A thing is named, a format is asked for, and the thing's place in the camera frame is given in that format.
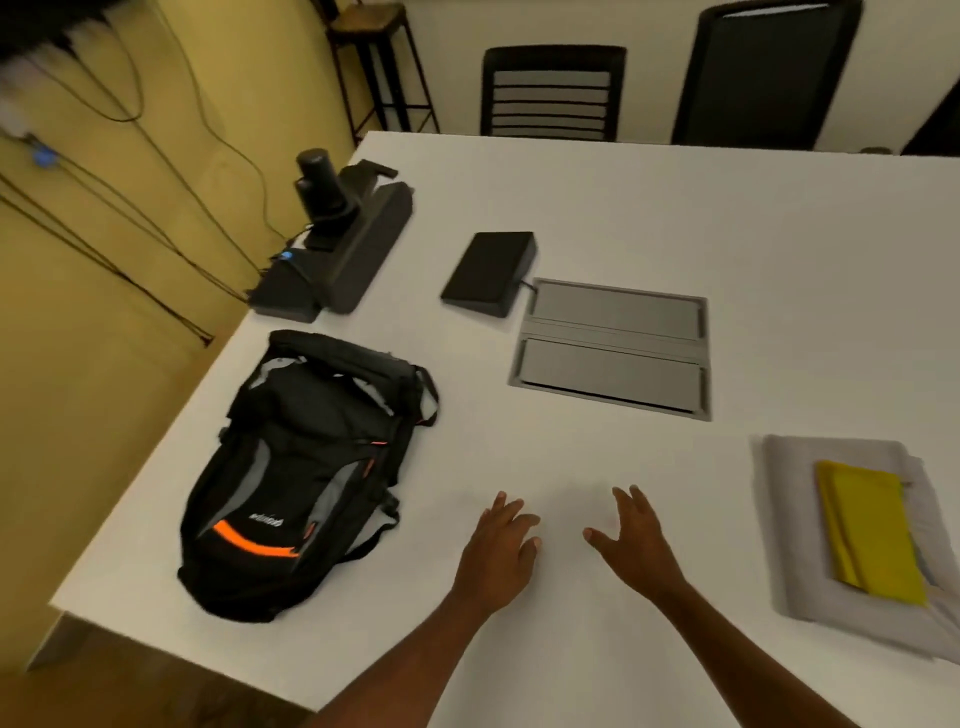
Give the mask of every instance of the gray cloth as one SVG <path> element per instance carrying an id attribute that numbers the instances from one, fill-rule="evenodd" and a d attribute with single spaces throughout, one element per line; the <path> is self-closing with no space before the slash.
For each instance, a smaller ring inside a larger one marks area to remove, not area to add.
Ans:
<path id="1" fill-rule="evenodd" d="M 771 435 L 763 453 L 790 616 L 960 664 L 960 570 L 923 462 L 901 443 L 882 440 Z M 814 475 L 820 460 L 900 476 L 911 535 L 924 564 L 927 607 L 870 596 L 833 578 Z"/>

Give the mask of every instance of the mesh chair back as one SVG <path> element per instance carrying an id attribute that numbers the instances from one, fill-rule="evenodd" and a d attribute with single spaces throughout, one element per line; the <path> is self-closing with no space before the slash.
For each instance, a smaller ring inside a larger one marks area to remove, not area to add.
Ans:
<path id="1" fill-rule="evenodd" d="M 480 134 L 616 141 L 626 61 L 607 45 L 491 48 Z"/>
<path id="2" fill-rule="evenodd" d="M 960 157 L 960 82 L 903 148 L 906 155 Z"/>
<path id="3" fill-rule="evenodd" d="M 700 15 L 674 144 L 813 149 L 862 0 L 759 0 Z"/>

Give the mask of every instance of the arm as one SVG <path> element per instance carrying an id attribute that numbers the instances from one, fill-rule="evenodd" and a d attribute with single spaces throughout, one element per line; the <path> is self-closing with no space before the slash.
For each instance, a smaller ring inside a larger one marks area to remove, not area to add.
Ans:
<path id="1" fill-rule="evenodd" d="M 740 725 L 856 728 L 687 583 L 657 514 L 636 485 L 630 490 L 627 495 L 613 489 L 619 540 L 592 528 L 584 531 L 584 538 L 627 586 L 650 599 L 676 627 Z"/>
<path id="2" fill-rule="evenodd" d="M 467 645 L 490 616 L 523 591 L 540 539 L 540 517 L 500 493 L 464 549 L 453 588 L 417 629 L 317 713 L 304 728 L 425 728 Z"/>

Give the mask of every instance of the white wall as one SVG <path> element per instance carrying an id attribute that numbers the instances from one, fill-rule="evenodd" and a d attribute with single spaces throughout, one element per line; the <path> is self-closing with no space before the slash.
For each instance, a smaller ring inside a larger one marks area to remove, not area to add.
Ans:
<path id="1" fill-rule="evenodd" d="M 628 49 L 620 139 L 668 142 L 697 16 L 715 4 L 408 0 L 407 7 L 445 133 L 479 131 L 480 67 L 487 48 L 604 43 Z M 865 0 L 860 30 L 818 149 L 899 150 L 960 77 L 958 38 L 956 0 Z M 404 65 L 409 71 L 411 64 Z M 420 99 L 409 72 L 404 86 L 412 102 Z"/>

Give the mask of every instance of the backpack strap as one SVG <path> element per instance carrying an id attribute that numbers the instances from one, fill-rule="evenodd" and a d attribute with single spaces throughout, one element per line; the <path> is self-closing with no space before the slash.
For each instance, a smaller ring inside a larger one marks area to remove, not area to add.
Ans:
<path id="1" fill-rule="evenodd" d="M 376 533 L 370 536 L 363 544 L 351 550 L 346 556 L 338 561 L 338 564 L 345 564 L 349 561 L 359 561 L 364 556 L 368 555 L 371 551 L 376 548 L 376 545 L 380 543 L 380 537 L 387 531 L 392 531 L 400 524 L 400 501 L 392 493 L 388 492 L 384 496 L 383 503 L 380 505 L 380 510 L 383 511 L 383 514 L 393 520 L 393 523 L 384 523 L 379 528 L 376 529 Z"/>
<path id="2" fill-rule="evenodd" d="M 417 424 L 423 427 L 432 427 L 440 415 L 440 392 L 437 391 L 437 385 L 434 383 L 433 377 L 430 376 L 429 372 L 423 369 L 423 367 L 414 366 L 414 369 L 417 371 L 417 377 L 423 382 L 426 391 L 437 405 L 437 409 L 434 410 L 433 415 L 428 420 L 420 420 Z"/>

